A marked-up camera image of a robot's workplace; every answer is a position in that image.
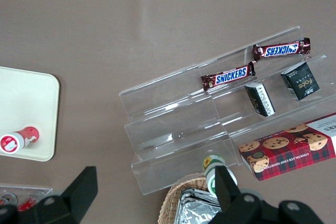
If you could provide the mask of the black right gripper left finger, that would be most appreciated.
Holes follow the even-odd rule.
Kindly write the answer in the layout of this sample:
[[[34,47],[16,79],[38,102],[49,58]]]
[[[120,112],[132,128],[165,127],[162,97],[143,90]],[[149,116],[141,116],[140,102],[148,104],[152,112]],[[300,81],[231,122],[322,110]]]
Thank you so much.
[[[61,193],[34,207],[35,223],[80,223],[98,193],[97,169],[87,166]]]

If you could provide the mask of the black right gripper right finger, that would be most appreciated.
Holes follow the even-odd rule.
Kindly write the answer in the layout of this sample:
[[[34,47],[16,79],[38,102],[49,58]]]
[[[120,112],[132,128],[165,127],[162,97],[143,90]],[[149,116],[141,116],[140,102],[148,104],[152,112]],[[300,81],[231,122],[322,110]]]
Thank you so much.
[[[214,223],[278,223],[278,210],[252,193],[242,193],[225,166],[215,167],[215,192],[221,212]]]

